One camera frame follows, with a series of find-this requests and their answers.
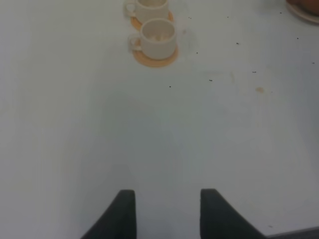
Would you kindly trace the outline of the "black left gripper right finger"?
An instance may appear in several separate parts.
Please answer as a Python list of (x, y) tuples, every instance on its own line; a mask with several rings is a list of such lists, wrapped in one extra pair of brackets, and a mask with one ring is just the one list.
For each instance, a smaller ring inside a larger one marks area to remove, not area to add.
[(215, 189), (200, 192), (200, 237), (202, 239), (265, 239)]

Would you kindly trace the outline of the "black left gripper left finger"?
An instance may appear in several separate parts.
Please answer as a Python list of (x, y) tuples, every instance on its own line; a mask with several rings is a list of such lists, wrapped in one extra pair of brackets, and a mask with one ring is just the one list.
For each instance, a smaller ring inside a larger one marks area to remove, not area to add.
[(136, 197), (134, 190), (121, 190), (84, 239), (136, 239)]

